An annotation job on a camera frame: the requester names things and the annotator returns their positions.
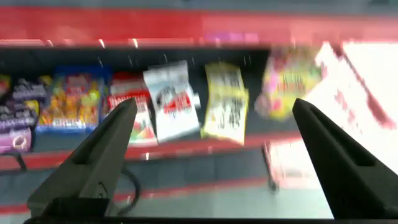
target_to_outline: white candy bag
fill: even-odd
[[[199,129],[186,61],[151,68],[144,72],[144,80],[154,104],[158,142]]]

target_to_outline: red shelf edge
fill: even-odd
[[[398,18],[176,9],[0,8],[0,45],[336,44],[398,40]]]
[[[246,136],[244,146],[216,139],[204,139],[196,141],[179,141],[160,144],[152,147],[129,147],[125,159],[127,160],[146,160],[159,159],[163,157],[181,157],[197,154],[212,154],[217,152],[229,152],[240,150],[242,147],[262,146],[266,141],[277,141],[281,139],[300,138],[299,131],[272,134],[252,134]],[[72,150],[37,152],[22,155],[23,160],[29,170],[48,169],[58,167],[72,152]],[[16,170],[18,163],[13,157],[0,157],[0,170]]]

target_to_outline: red candy package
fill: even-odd
[[[129,144],[157,144],[154,128],[150,121],[147,102],[150,94],[142,76],[133,76],[131,73],[119,72],[112,79],[106,104],[109,112],[124,100],[135,98],[137,102],[137,115],[131,131]]]

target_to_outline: black cable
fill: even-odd
[[[118,216],[123,216],[123,215],[127,214],[128,212],[130,212],[136,206],[136,204],[139,200],[139,197],[141,196],[141,185],[138,181],[138,178],[131,171],[129,171],[126,168],[126,166],[123,166],[123,168],[121,170],[121,174],[126,175],[129,178],[129,180],[134,185],[135,192],[134,192],[134,198],[132,199],[130,204],[118,211]]]

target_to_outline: candy bag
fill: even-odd
[[[202,136],[229,139],[243,145],[248,103],[247,90],[210,86]]]
[[[42,76],[35,82],[19,78],[14,84],[12,99],[16,101],[37,100],[40,104],[48,97],[49,86],[52,79],[49,76]]]
[[[262,93],[255,110],[264,117],[283,120],[292,114],[300,98],[322,80],[315,65],[315,51],[305,47],[274,49],[264,72]]]
[[[37,101],[7,103],[8,105],[0,106],[0,153],[27,152],[32,141],[30,129],[37,121]]]
[[[0,96],[3,96],[10,89],[10,76],[0,75]]]
[[[228,63],[209,63],[205,66],[208,86],[244,89],[241,70]]]
[[[147,106],[150,94],[144,81],[142,79],[132,77],[131,74],[117,73],[112,80],[110,91],[111,95],[107,97],[110,111],[124,100],[130,98],[136,99],[137,114],[131,131],[129,144],[157,144]]]
[[[199,129],[186,61],[152,68],[144,72],[144,80],[156,113],[159,142]]]
[[[100,120],[104,85],[111,72],[101,67],[59,67],[51,97],[40,115],[38,133],[92,131]]]
[[[30,128],[11,129],[0,134],[0,154],[9,151],[27,152],[31,148],[31,144]]]

